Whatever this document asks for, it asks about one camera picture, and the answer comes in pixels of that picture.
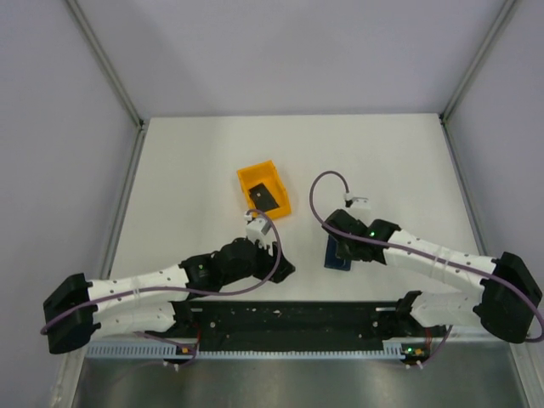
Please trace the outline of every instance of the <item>orange plastic container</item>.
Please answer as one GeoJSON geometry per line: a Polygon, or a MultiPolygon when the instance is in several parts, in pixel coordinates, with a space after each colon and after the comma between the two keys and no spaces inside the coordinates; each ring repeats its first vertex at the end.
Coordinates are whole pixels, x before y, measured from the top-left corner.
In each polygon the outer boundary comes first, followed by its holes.
{"type": "Polygon", "coordinates": [[[287,190],[271,160],[238,170],[238,179],[240,179],[241,190],[246,197],[249,208],[258,208],[250,197],[250,190],[264,184],[264,187],[274,197],[278,205],[277,208],[266,211],[266,215],[272,219],[277,219],[291,213],[287,190]]]}

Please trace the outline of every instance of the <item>cable tie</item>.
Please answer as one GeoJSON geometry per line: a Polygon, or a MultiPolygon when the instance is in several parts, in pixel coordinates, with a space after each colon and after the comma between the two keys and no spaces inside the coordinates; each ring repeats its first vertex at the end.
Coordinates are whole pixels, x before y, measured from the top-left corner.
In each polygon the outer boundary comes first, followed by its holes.
{"type": "Polygon", "coordinates": [[[434,255],[434,259],[433,259],[433,264],[431,265],[431,278],[432,279],[435,279],[434,278],[434,269],[436,268],[436,263],[439,261],[440,259],[440,254],[442,253],[442,249],[444,249],[443,246],[439,246],[438,249],[436,250],[436,252],[433,254],[434,255]]]}
{"type": "Polygon", "coordinates": [[[139,308],[140,299],[142,297],[139,291],[140,282],[139,282],[138,276],[134,276],[130,280],[130,283],[131,283],[131,287],[132,287],[133,295],[134,295],[134,309],[137,309],[139,308]]]}

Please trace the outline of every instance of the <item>metal floor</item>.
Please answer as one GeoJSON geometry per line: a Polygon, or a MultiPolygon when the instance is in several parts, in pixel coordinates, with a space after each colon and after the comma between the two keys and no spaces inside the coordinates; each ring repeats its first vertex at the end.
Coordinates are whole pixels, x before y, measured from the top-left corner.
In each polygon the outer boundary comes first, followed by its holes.
{"type": "Polygon", "coordinates": [[[141,365],[87,360],[73,407],[528,406],[500,342],[446,344],[422,371],[368,360],[201,360],[179,372],[141,365]]]}

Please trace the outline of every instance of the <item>white enclosure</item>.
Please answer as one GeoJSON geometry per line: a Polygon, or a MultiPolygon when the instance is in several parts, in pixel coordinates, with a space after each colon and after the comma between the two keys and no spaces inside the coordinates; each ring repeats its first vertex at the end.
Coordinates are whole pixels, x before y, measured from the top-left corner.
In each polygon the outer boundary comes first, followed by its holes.
{"type": "MultiPolygon", "coordinates": [[[[239,236],[235,170],[269,158],[292,198],[280,232],[304,267],[291,289],[257,299],[447,290],[380,265],[325,274],[310,256],[326,236],[307,193],[333,167],[373,217],[457,250],[517,253],[544,285],[539,0],[0,8],[2,406],[71,406],[84,350],[52,356],[38,335],[66,276],[144,273],[239,236]]],[[[338,195],[319,195],[327,214],[341,190],[334,179],[320,190],[338,195]]],[[[530,406],[544,404],[543,353],[512,347],[530,406]]]]}

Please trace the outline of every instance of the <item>metal frame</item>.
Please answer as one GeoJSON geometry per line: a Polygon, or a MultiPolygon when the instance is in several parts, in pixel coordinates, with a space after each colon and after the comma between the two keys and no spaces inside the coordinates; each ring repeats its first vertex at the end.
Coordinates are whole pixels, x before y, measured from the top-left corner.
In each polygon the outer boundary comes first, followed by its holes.
{"type": "Polygon", "coordinates": [[[521,0],[505,0],[505,2],[502,4],[499,14],[496,16],[495,21],[484,38],[484,41],[481,43],[478,51],[474,55],[473,61],[468,66],[467,70],[462,76],[461,81],[457,85],[456,90],[451,95],[450,100],[444,108],[444,111],[440,115],[444,122],[448,122],[450,120],[457,106],[461,103],[463,96],[465,96],[468,89],[472,85],[480,68],[484,64],[485,60],[487,60],[487,56],[490,54],[493,46],[501,36],[504,28],[512,19],[520,2],[521,0]]]}
{"type": "Polygon", "coordinates": [[[125,109],[128,116],[133,121],[134,126],[141,128],[144,125],[144,121],[136,111],[133,101],[130,99],[130,96],[123,86],[121,79],[119,79],[116,70],[113,68],[108,55],[100,45],[100,42],[94,34],[93,28],[88,23],[87,17],[83,13],[81,6],[77,0],[63,0],[63,3],[68,8],[68,12],[74,19],[77,28],[87,42],[91,53],[104,74],[105,80],[110,84],[111,90],[119,99],[121,106],[125,109]]]}
{"type": "MultiPolygon", "coordinates": [[[[117,75],[113,65],[110,62],[106,52],[99,43],[98,38],[89,24],[81,6],[77,0],[63,0],[70,15],[76,22],[77,28],[82,33],[84,39],[88,43],[90,50],[95,57],[100,69],[102,70],[106,81],[114,94],[119,99],[120,104],[127,112],[136,127],[136,137],[134,138],[133,151],[130,160],[127,164],[127,171],[122,184],[121,192],[118,197],[118,205],[110,227],[110,236],[103,251],[103,262],[99,271],[101,278],[107,278],[111,272],[111,265],[115,256],[117,243],[121,233],[122,223],[128,207],[128,199],[133,186],[134,176],[138,167],[139,158],[144,146],[146,124],[137,112],[133,101],[130,99],[127,90],[122,85],[122,81],[117,75]]],[[[508,22],[512,18],[517,9],[520,0],[505,0],[501,7],[496,20],[489,29],[484,41],[480,45],[478,52],[475,54],[472,63],[465,71],[462,80],[456,87],[444,111],[440,114],[441,124],[444,131],[445,141],[450,151],[450,157],[455,168],[458,183],[461,187],[462,197],[467,208],[467,214],[473,228],[474,238],[478,245],[478,249],[482,254],[488,252],[488,245],[485,241],[485,232],[482,229],[482,223],[477,214],[474,205],[474,198],[470,192],[468,178],[462,169],[459,161],[458,151],[456,149],[455,138],[451,135],[448,129],[448,121],[454,114],[457,106],[462,102],[462,98],[470,89],[480,68],[486,61],[487,56],[493,49],[493,46],[498,41],[500,35],[504,31],[508,22]]],[[[544,406],[544,388],[542,383],[542,367],[544,361],[540,353],[534,348],[527,347],[526,344],[512,346],[513,358],[518,368],[518,374],[526,392],[530,406],[544,406]]],[[[72,405],[79,374],[82,369],[83,359],[87,353],[87,348],[79,349],[75,352],[66,354],[62,360],[57,382],[53,387],[50,406],[52,407],[70,407],[72,405]]]]}

